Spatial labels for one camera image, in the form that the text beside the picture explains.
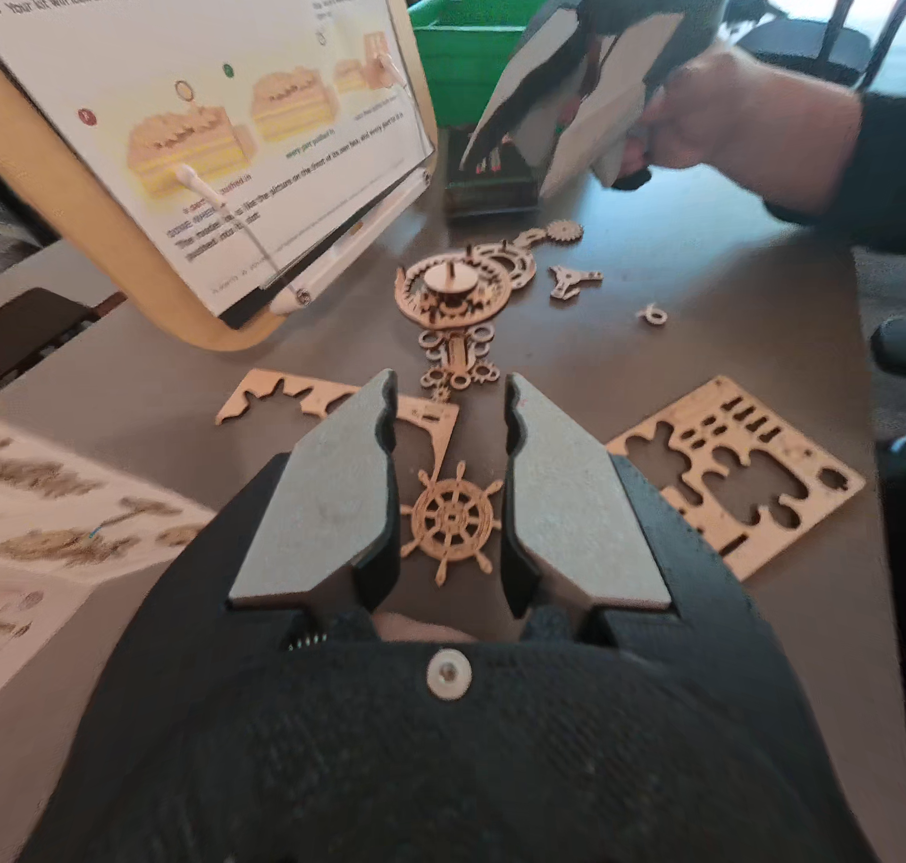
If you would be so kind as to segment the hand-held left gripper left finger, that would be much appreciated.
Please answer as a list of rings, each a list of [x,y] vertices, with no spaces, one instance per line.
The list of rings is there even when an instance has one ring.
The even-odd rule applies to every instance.
[[[374,610],[401,571],[397,375],[377,373],[289,455],[228,594],[239,610]]]

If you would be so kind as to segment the jagged wooden sheet strip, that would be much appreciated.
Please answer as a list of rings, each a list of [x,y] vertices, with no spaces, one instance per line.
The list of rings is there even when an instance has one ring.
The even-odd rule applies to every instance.
[[[355,395],[359,390],[359,386],[356,385],[253,368],[221,406],[214,422],[215,425],[221,425],[232,419],[241,418],[248,411],[252,400],[266,400],[276,393],[297,399],[303,415],[323,420],[336,405]],[[397,407],[399,422],[413,425],[428,435],[434,461],[431,480],[436,482],[459,419],[459,406],[399,394]]]

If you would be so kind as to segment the small black screen device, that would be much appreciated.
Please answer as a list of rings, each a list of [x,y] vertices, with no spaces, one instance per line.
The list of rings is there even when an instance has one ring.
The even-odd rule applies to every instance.
[[[443,209],[448,220],[534,212],[537,180],[506,136],[487,157],[460,168],[473,128],[448,129]]]

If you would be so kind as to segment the wooden ship wheel part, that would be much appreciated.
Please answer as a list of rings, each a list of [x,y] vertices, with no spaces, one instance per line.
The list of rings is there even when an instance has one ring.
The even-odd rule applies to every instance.
[[[465,477],[466,463],[460,461],[456,475],[448,479],[418,473],[423,489],[413,506],[402,505],[401,515],[410,523],[411,539],[402,546],[402,558],[414,551],[436,561],[434,582],[442,587],[451,566],[474,561],[490,575],[494,565],[484,548],[493,532],[502,529],[495,517],[493,496],[504,488],[502,480],[480,487]]]

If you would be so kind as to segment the person's right hand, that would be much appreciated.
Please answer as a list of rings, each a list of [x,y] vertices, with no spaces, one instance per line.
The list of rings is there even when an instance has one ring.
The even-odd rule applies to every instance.
[[[840,188],[863,116],[849,89],[709,48],[652,96],[618,179],[706,165],[781,209],[818,215]]]

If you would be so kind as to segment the folded paper instruction booklet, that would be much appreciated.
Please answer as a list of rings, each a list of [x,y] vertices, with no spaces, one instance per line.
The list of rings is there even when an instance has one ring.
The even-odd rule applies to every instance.
[[[1,426],[1,653],[5,686],[102,585],[160,574],[210,508]]]

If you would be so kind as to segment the black office chair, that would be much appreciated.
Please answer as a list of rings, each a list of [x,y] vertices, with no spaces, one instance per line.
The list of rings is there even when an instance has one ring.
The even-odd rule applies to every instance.
[[[737,41],[737,48],[764,64],[787,69],[845,87],[871,84],[903,21],[898,0],[877,45],[845,23],[855,0],[837,0],[825,22],[778,17],[755,26]]]

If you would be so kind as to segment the wooden gear assembly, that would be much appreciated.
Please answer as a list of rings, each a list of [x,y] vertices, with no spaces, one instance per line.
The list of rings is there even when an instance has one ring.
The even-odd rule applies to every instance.
[[[419,347],[428,362],[420,386],[433,402],[447,404],[475,384],[499,380],[501,371],[488,358],[494,320],[513,295],[534,283],[535,247],[575,245],[583,236],[579,222],[554,220],[514,238],[469,243],[397,270],[394,300],[419,327]]]

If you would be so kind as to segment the white printed instruction sheet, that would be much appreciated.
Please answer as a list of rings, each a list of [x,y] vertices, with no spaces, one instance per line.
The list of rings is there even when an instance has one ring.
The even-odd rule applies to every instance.
[[[238,329],[434,145],[389,0],[2,0],[2,67]]]

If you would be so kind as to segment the person's right forearm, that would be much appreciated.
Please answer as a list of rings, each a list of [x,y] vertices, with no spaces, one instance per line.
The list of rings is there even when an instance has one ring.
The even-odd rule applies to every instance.
[[[777,220],[880,253],[905,255],[905,99],[861,93],[860,132],[839,187],[818,215],[765,202]]]

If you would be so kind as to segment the green plastic bin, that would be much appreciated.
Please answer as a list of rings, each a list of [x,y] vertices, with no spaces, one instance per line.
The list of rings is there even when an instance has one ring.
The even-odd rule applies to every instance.
[[[408,9],[436,125],[478,123],[504,66],[548,0],[420,0]]]

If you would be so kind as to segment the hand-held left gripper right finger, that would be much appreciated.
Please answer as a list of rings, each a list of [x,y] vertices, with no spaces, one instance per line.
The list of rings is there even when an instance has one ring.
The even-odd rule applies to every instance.
[[[554,605],[670,609],[671,594],[604,445],[520,373],[504,388],[500,576],[516,619]]]

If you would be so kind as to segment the wooden sheet with cloud cut-outs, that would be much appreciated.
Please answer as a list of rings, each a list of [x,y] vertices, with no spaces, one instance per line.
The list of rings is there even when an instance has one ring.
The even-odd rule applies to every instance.
[[[661,489],[663,498],[716,551],[738,580],[746,581],[801,539],[865,486],[864,478],[822,449],[735,381],[718,375],[607,443],[613,455],[629,457],[629,442],[652,442],[660,425],[671,428],[667,448],[688,468],[680,488]],[[754,520],[738,520],[708,486],[707,478],[726,480],[727,463],[718,450],[749,469],[756,455],[775,461],[804,494],[782,492],[776,505],[792,514],[790,525],[768,503],[754,507]]]

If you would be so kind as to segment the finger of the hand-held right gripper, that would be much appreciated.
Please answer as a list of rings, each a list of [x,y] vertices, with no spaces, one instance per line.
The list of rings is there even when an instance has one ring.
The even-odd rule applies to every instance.
[[[568,134],[570,106],[582,103],[591,21],[587,8],[537,15],[504,67],[462,154],[477,169],[508,139],[529,169],[587,169],[587,144]]]
[[[685,18],[656,13],[619,34],[602,37],[588,93],[572,121],[557,135],[539,188],[541,200],[590,171],[606,188],[620,176],[626,140],[643,111],[645,77]]]

